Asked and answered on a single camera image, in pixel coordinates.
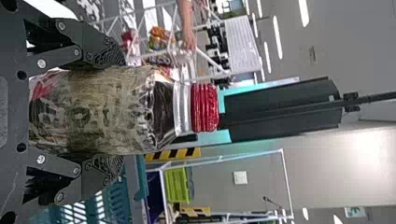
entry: colorful snack package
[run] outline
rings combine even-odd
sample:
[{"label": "colorful snack package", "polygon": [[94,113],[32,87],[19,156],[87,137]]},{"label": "colorful snack package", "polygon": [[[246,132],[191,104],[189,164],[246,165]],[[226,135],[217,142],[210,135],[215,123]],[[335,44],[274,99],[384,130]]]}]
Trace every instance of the colorful snack package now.
[{"label": "colorful snack package", "polygon": [[175,64],[169,54],[161,54],[157,56],[151,56],[146,59],[146,63],[153,65],[160,65],[165,67],[174,68]]},{"label": "colorful snack package", "polygon": [[[159,26],[152,27],[152,29],[149,31],[149,33],[151,35],[157,36],[160,39],[166,40],[166,41],[168,41],[171,36],[171,33],[169,31],[167,31]],[[175,42],[176,42],[176,39],[174,36],[172,36],[172,43],[175,43]]]},{"label": "colorful snack package", "polygon": [[166,49],[166,41],[160,39],[158,36],[151,35],[149,37],[148,47],[152,50]]}]

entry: metal pole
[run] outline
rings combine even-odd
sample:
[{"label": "metal pole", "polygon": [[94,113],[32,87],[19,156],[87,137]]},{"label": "metal pole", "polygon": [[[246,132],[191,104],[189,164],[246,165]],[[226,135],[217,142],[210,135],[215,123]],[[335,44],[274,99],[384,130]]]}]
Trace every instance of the metal pole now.
[{"label": "metal pole", "polygon": [[116,22],[117,22],[118,19],[119,19],[118,17],[117,17],[116,19],[114,19],[114,21],[111,23],[110,27],[109,27],[108,30],[106,31],[106,35],[109,35],[109,34],[110,34],[110,32],[113,30],[114,25],[116,24]]},{"label": "metal pole", "polygon": [[161,180],[161,191],[163,192],[163,211],[165,213],[165,223],[169,223],[169,213],[168,213],[168,204],[166,202],[166,192],[165,192],[165,184],[163,180],[163,170],[160,170],[160,180]]},{"label": "metal pole", "polygon": [[225,221],[225,222],[205,222],[203,224],[244,224],[244,223],[251,223],[251,222],[267,222],[267,221],[273,221],[273,220],[278,220],[278,217],[262,217],[262,218]]},{"label": "metal pole", "polygon": [[288,191],[288,199],[289,199],[290,213],[291,213],[292,218],[294,218],[293,204],[292,204],[292,202],[291,202],[291,193],[290,193],[288,169],[286,169],[285,152],[284,152],[283,148],[280,149],[280,155],[281,155],[281,157],[282,157],[283,172],[285,173],[286,190]]},{"label": "metal pole", "polygon": [[177,169],[177,168],[185,168],[185,167],[192,167],[192,166],[198,166],[198,165],[208,165],[208,164],[214,164],[214,163],[219,163],[219,162],[224,162],[224,161],[237,161],[237,160],[242,160],[242,159],[247,159],[247,158],[252,158],[256,156],[266,156],[266,155],[272,155],[279,153],[279,150],[272,150],[272,151],[265,151],[265,152],[259,152],[259,153],[248,153],[246,155],[238,155],[235,157],[231,158],[225,158],[223,156],[218,156],[215,161],[198,161],[196,163],[188,163],[184,165],[175,165],[169,168],[165,168],[164,170],[172,170],[172,169]]}]

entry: ceiling light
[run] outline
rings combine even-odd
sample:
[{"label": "ceiling light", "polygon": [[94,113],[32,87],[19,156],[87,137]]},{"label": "ceiling light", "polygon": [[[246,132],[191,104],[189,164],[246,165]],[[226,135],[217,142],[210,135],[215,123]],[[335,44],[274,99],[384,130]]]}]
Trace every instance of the ceiling light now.
[{"label": "ceiling light", "polygon": [[262,17],[262,0],[257,0],[257,8],[259,10],[259,17]]},{"label": "ceiling light", "polygon": [[271,66],[270,52],[268,50],[267,42],[264,42],[264,52],[265,52],[265,61],[267,61],[268,73],[271,74],[272,73],[272,66]]},{"label": "ceiling light", "polygon": [[254,35],[257,38],[257,37],[259,37],[259,32],[257,31],[256,15],[254,15],[254,13],[251,14],[251,19],[253,19]]},{"label": "ceiling light", "polygon": [[279,59],[282,59],[283,58],[283,50],[282,50],[282,43],[280,42],[279,25],[277,23],[277,17],[276,16],[274,16],[274,30],[275,30],[277,54],[279,56]]},{"label": "ceiling light", "polygon": [[303,22],[303,27],[305,27],[309,23],[308,4],[306,0],[299,0],[298,3],[300,5],[301,21]]},{"label": "ceiling light", "polygon": [[309,220],[308,209],[303,208],[303,216],[304,216],[305,220]]},{"label": "ceiling light", "polygon": [[250,10],[248,8],[248,0],[245,0],[245,7],[247,8],[247,14],[250,15]]},{"label": "ceiling light", "polygon": [[265,73],[264,73],[264,69],[262,69],[262,81],[265,81]]},{"label": "ceiling light", "polygon": [[341,219],[338,216],[334,215],[333,218],[334,218],[334,224],[343,224],[343,221],[341,221]]}]

